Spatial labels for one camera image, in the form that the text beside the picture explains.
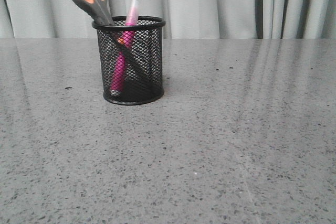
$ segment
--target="pen holder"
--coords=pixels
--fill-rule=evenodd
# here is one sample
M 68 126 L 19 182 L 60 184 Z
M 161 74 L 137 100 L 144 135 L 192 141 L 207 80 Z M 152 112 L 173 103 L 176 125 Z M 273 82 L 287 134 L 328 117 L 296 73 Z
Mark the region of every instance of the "pen holder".
M 157 17 L 140 16 L 136 26 L 114 17 L 115 26 L 92 23 L 97 30 L 103 97 L 121 105 L 159 99 L 162 87 L 162 27 Z

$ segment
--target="pen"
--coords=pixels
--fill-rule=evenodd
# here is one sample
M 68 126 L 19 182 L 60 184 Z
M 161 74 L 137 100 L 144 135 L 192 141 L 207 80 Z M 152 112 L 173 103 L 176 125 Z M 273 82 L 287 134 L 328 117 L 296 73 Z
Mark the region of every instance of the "pen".
M 132 0 L 131 7 L 126 17 L 125 26 L 135 26 L 138 22 L 139 2 Z M 124 31 L 118 42 L 127 48 L 132 47 L 135 31 Z M 126 72 L 126 61 L 123 53 L 120 51 L 117 57 L 110 87 L 111 95 L 117 97 L 121 94 L 124 85 L 124 76 Z

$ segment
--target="curtain fold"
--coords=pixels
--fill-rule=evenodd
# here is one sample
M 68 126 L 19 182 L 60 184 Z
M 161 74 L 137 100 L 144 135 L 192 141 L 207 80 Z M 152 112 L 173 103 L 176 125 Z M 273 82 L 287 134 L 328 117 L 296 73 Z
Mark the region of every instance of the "curtain fold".
M 336 38 L 336 0 L 138 0 L 165 38 Z M 109 0 L 124 16 L 131 0 Z M 71 0 L 0 0 L 0 37 L 96 38 Z

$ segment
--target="rim of pen holder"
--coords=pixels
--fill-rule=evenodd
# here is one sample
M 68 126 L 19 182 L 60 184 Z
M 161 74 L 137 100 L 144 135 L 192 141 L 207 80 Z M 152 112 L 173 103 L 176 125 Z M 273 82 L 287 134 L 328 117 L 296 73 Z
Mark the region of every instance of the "rim of pen holder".
M 98 46 L 99 46 L 99 51 L 100 51 L 100 59 L 101 59 L 101 67 L 102 67 L 102 77 L 103 77 L 103 86 L 104 86 L 104 93 L 103 93 L 103 97 L 105 100 L 111 102 L 111 103 L 115 103 L 115 104 L 119 104 L 119 105 L 140 105 L 140 104 L 145 104 L 145 103 L 150 103 L 153 102 L 157 99 L 159 99 L 160 97 L 162 97 L 164 90 L 162 87 L 162 27 L 166 24 L 166 22 L 159 17 L 152 17 L 152 16 L 139 16 L 138 18 L 138 24 L 139 25 L 134 25 L 134 26 L 125 26 L 123 25 L 123 22 L 126 20 L 126 16 L 117 16 L 117 17 L 113 17 L 113 20 L 117 23 L 117 24 L 121 24 L 121 25 L 114 25 L 114 26 L 110 26 L 110 25 L 100 25 L 97 24 L 96 22 L 92 22 L 92 26 L 93 28 L 95 28 L 98 32 L 101 31 L 104 34 L 107 35 L 108 37 L 108 41 L 109 43 L 112 43 L 114 46 L 118 47 L 118 50 L 120 52 L 122 52 L 124 54 L 124 57 L 127 61 L 127 66 L 130 65 L 132 67 L 132 70 L 136 71 L 136 74 L 140 77 L 141 79 L 141 83 L 140 86 L 142 86 L 142 88 L 140 88 L 141 90 L 133 90 L 130 91 L 130 89 L 128 88 L 124 88 L 124 92 L 122 92 L 121 96 L 113 96 L 111 95 L 111 90 L 109 88 L 110 83 L 107 83 L 105 78 L 106 78 L 106 70 L 104 69 L 104 64 L 106 62 L 103 62 L 105 60 L 102 59 L 102 51 L 104 51 L 104 49 L 102 49 L 101 47 L 106 47 L 106 45 L 101 45 L 101 42 L 98 41 Z M 148 78 L 148 75 L 145 73 L 145 71 L 139 66 L 137 59 L 134 58 L 131 50 L 129 48 L 127 48 L 125 45 L 120 45 L 119 44 L 119 38 L 118 36 L 114 37 L 115 35 L 119 34 L 123 34 L 122 32 L 124 31 L 151 31 L 151 30 L 159 30 L 159 34 L 160 37 L 158 37 L 157 39 L 160 41 L 160 45 L 159 45 L 159 76 L 161 76 L 160 79 L 160 83 L 156 82 L 155 85 L 153 85 L 153 81 L 151 79 Z

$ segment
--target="countertop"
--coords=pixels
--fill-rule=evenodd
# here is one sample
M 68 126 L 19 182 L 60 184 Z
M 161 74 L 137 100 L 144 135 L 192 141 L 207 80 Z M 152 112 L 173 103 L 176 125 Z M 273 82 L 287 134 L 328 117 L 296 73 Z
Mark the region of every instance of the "countertop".
M 336 223 L 336 40 L 163 40 L 103 99 L 95 39 L 0 39 L 0 223 Z

